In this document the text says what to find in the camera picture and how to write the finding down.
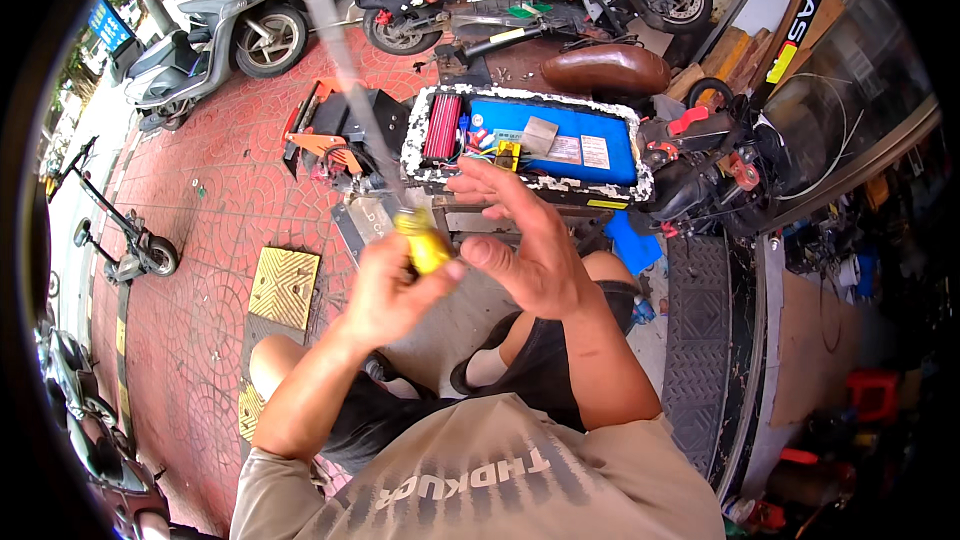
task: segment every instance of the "man's left hand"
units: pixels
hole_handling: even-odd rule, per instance
[[[462,262],[451,259],[411,283],[409,265],[410,243],[403,234],[391,232],[364,248],[353,294],[338,322],[364,355],[403,338],[467,274]]]

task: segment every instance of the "red stool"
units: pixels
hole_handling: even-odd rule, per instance
[[[858,369],[846,376],[849,404],[861,423],[897,423],[897,382],[900,375],[886,369]]]

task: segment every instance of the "black shorts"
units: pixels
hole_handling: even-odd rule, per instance
[[[637,289],[626,282],[598,284],[620,330],[626,334]],[[526,343],[503,376],[462,399],[402,399],[380,387],[366,373],[358,373],[319,453],[355,476],[388,444],[427,415],[463,400],[507,392],[515,392],[531,409],[545,412],[558,424],[584,431],[570,388],[567,343],[560,321],[534,320]]]

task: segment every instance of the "white sock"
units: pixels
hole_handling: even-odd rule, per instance
[[[380,384],[387,387],[387,391],[390,392],[396,398],[420,398],[421,395],[414,388],[413,384],[407,381],[404,378],[391,379],[390,381],[381,381]]]
[[[500,348],[480,350],[466,364],[466,383],[472,387],[489,386],[507,371],[507,363],[500,358]]]

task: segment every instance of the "blue sign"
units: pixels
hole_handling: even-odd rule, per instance
[[[117,15],[114,6],[106,0],[97,0],[90,11],[90,30],[100,36],[106,49],[113,53],[125,40],[134,35],[134,30]]]

